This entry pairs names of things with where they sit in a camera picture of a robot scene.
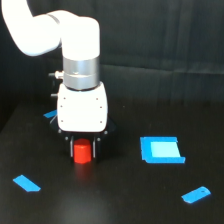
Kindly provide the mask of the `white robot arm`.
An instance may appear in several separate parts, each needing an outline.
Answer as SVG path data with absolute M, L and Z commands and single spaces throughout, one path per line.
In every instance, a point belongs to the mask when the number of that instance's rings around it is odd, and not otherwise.
M 51 125 L 70 141 L 70 157 L 85 164 L 100 156 L 102 138 L 114 129 L 99 79 L 100 26 L 91 17 L 57 10 L 35 16 L 27 0 L 1 0 L 2 16 L 18 49 L 39 56 L 62 49 L 63 69 Z

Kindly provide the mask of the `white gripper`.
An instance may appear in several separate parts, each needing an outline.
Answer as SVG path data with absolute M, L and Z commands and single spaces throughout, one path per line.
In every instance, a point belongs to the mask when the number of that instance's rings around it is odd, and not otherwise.
M 50 120 L 50 126 L 64 135 L 73 133 L 111 133 L 116 126 L 108 116 L 108 102 L 105 86 L 100 83 L 96 88 L 88 91 L 68 89 L 64 84 L 59 86 L 57 94 L 57 113 Z M 66 136 L 68 152 L 74 158 L 74 137 Z M 93 138 L 93 158 L 101 160 L 101 143 L 99 135 Z

